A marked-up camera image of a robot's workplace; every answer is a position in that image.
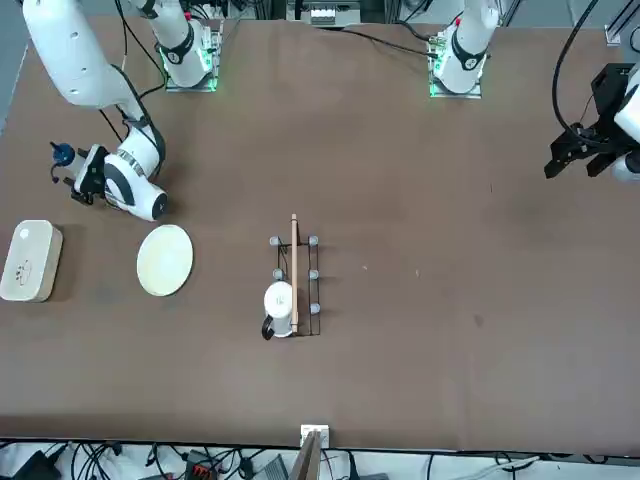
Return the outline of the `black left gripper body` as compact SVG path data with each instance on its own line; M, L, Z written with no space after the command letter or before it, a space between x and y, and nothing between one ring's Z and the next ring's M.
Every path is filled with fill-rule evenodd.
M614 121L623 103L633 67L632 63L608 63L592 80L591 90L598 117L592 125L580 129L583 137L608 143L618 150L635 144Z

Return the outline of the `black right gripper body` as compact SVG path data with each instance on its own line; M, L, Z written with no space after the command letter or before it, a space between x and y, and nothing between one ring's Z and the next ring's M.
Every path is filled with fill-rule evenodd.
M94 144L90 150L77 149L82 159L81 167L74 180L74 194L77 198L105 197L105 160L108 150L99 144Z

